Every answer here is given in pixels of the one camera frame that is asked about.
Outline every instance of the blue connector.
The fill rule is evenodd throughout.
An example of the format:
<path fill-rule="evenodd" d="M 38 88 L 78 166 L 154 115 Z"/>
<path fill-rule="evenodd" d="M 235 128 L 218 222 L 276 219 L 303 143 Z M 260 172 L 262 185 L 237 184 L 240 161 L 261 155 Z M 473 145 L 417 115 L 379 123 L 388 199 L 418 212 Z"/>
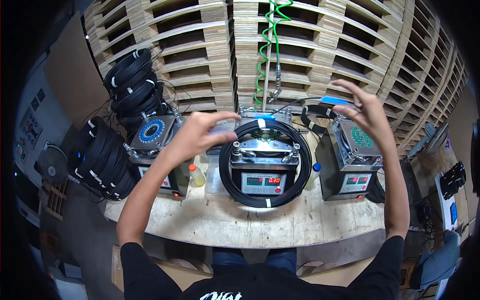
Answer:
<path fill-rule="evenodd" d="M 330 96 L 323 96 L 321 99 L 322 102 L 328 104 L 348 104 L 348 101 L 345 101 L 340 98 L 330 97 Z"/>
<path fill-rule="evenodd" d="M 254 119 L 275 120 L 274 115 L 255 116 Z"/>

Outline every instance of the black t-shirt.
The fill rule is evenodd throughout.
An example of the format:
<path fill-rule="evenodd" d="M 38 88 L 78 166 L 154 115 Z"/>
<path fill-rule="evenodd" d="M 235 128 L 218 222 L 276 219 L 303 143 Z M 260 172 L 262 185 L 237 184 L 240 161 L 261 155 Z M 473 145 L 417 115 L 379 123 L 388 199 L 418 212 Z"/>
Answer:
<path fill-rule="evenodd" d="M 374 260 L 347 287 L 310 284 L 287 270 L 265 264 L 212 265 L 214 276 L 184 292 L 136 243 L 122 246 L 125 299 L 398 299 L 404 241 L 387 240 Z"/>

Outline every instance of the white print on shirt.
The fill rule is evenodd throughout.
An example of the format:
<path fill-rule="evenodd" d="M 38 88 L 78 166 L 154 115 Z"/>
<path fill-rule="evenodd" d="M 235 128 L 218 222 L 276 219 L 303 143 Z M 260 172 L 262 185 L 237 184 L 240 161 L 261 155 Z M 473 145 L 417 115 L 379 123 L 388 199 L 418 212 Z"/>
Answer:
<path fill-rule="evenodd" d="M 200 300 L 239 300 L 241 298 L 240 292 L 233 298 L 233 293 L 221 292 L 220 295 L 217 292 L 211 292 L 205 294 Z"/>

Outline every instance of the plastic bottle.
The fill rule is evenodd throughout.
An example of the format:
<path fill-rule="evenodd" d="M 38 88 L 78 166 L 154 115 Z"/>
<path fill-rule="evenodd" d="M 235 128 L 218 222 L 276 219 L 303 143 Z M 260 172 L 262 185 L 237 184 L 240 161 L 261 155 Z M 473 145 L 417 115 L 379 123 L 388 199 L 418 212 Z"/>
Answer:
<path fill-rule="evenodd" d="M 190 170 L 190 176 L 193 178 L 193 182 L 197 187 L 205 185 L 205 176 L 202 173 L 202 170 L 197 168 L 195 164 L 191 164 L 188 169 Z"/>
<path fill-rule="evenodd" d="M 319 163 L 313 164 L 312 167 L 312 172 L 310 173 L 310 178 L 308 178 L 307 184 L 305 185 L 305 189 L 311 189 L 313 187 L 313 182 L 317 177 L 320 176 L 320 169 L 322 166 L 320 166 Z"/>

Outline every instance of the person's right hand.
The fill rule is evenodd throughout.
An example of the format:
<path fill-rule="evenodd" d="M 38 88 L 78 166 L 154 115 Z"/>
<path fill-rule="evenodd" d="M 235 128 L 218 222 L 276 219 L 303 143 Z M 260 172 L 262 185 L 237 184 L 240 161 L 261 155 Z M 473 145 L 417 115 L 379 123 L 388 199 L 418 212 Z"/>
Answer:
<path fill-rule="evenodd" d="M 164 164 L 171 163 L 176 167 L 185 160 L 205 152 L 214 145 L 238 139 L 235 132 L 223 131 L 211 134 L 216 123 L 226 119 L 239 120 L 239 114 L 232 111 L 214 113 L 193 112 L 182 124 L 173 139 L 160 153 L 163 153 Z"/>
<path fill-rule="evenodd" d="M 353 108 L 335 105 L 333 111 L 337 114 L 341 113 L 357 123 L 377 143 L 382 152 L 390 148 L 395 149 L 395 139 L 378 98 L 343 79 L 335 80 L 332 83 L 351 91 L 355 106 L 361 110 L 359 112 Z"/>

